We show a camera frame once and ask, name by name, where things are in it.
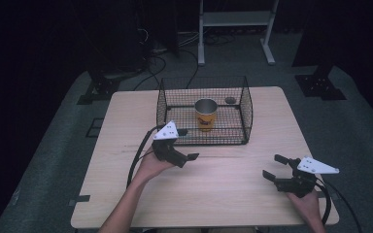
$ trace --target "human hand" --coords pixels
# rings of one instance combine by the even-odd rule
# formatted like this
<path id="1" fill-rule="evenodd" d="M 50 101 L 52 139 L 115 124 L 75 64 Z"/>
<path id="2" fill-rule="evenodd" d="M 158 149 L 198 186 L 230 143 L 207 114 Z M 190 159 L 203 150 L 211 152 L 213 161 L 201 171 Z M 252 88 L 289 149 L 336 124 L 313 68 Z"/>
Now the human hand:
<path id="1" fill-rule="evenodd" d="M 144 153 L 134 179 L 142 179 L 142 181 L 147 182 L 150 179 L 158 176 L 162 171 L 174 166 L 175 165 L 167 161 L 158 160 L 153 152 L 153 148 L 150 147 Z"/>
<path id="2" fill-rule="evenodd" d="M 307 222 L 312 232 L 325 232 L 320 215 L 318 193 L 315 189 L 302 198 L 290 192 L 287 192 L 287 197 L 302 219 Z"/>

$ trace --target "metal cup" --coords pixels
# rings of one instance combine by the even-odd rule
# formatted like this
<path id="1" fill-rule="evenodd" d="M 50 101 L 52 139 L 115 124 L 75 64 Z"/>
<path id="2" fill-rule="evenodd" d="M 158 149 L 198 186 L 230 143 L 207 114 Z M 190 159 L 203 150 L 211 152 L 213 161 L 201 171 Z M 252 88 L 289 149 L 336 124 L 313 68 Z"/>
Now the metal cup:
<path id="1" fill-rule="evenodd" d="M 201 131 L 209 132 L 214 128 L 217 108 L 218 104 L 213 99 L 200 99 L 195 102 L 196 120 Z"/>

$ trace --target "wooden table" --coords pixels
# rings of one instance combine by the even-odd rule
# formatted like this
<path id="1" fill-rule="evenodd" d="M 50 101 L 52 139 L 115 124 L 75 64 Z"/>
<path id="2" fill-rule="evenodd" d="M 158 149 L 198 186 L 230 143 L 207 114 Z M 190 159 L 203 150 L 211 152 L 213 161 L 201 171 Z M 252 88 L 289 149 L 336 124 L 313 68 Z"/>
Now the wooden table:
<path id="1" fill-rule="evenodd" d="M 262 177 L 291 178 L 289 166 L 274 161 L 311 155 L 287 98 L 279 87 L 251 87 L 254 123 L 244 146 L 176 147 L 199 152 L 184 168 L 151 180 L 132 227 L 211 227 L 303 224 L 284 193 Z M 147 131 L 156 125 L 158 91 L 117 92 L 112 97 L 71 223 L 98 228 L 125 191 L 132 159 Z M 147 142 L 145 150 L 152 143 Z M 320 199 L 321 211 L 325 199 Z M 332 207 L 327 224 L 339 216 Z"/>

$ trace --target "wire basket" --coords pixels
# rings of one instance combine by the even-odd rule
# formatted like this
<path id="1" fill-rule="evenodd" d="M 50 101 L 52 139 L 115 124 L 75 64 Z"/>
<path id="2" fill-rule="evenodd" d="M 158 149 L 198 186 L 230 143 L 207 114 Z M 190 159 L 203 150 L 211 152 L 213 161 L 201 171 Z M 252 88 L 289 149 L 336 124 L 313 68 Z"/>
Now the wire basket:
<path id="1" fill-rule="evenodd" d="M 211 98 L 218 104 L 214 128 L 198 128 L 194 104 Z M 159 86 L 156 124 L 173 120 L 178 129 L 187 129 L 176 146 L 245 145 L 253 127 L 253 103 L 246 77 L 166 78 Z"/>

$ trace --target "gray carpet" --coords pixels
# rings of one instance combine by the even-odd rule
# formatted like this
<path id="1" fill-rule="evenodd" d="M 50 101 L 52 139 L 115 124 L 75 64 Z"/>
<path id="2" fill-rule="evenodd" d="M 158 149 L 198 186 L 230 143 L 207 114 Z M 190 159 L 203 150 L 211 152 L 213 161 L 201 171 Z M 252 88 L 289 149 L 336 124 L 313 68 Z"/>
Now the gray carpet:
<path id="1" fill-rule="evenodd" d="M 292 107 L 312 155 L 338 167 L 339 175 L 324 175 L 335 185 L 353 207 L 363 232 L 373 232 L 373 110 L 356 89 L 351 77 L 334 67 L 330 79 L 347 100 L 323 101 L 304 97 L 294 75 L 312 74 L 315 67 L 292 68 L 300 34 L 272 34 L 270 46 L 277 61 L 268 66 L 258 35 L 237 36 L 222 47 L 206 47 L 206 65 L 197 77 L 246 76 L 250 86 L 281 87 Z M 196 54 L 197 47 L 185 50 Z M 180 57 L 161 55 L 165 69 L 159 79 L 186 77 L 196 69 L 196 61 L 187 52 Z M 153 72 L 162 61 L 152 59 Z M 121 83 L 119 91 L 132 90 L 149 76 L 145 72 Z M 77 105 L 90 83 L 87 73 L 77 77 L 53 118 L 14 197 L 0 218 L 0 232 L 74 232 L 70 219 L 74 211 L 96 138 L 86 132 L 96 117 L 103 117 L 108 101 Z M 155 89 L 157 83 L 148 79 L 137 90 Z M 327 226 L 328 232 L 357 232 L 352 214 L 345 202 L 334 196 L 340 221 Z M 305 226 L 270 227 L 269 232 L 308 232 Z"/>

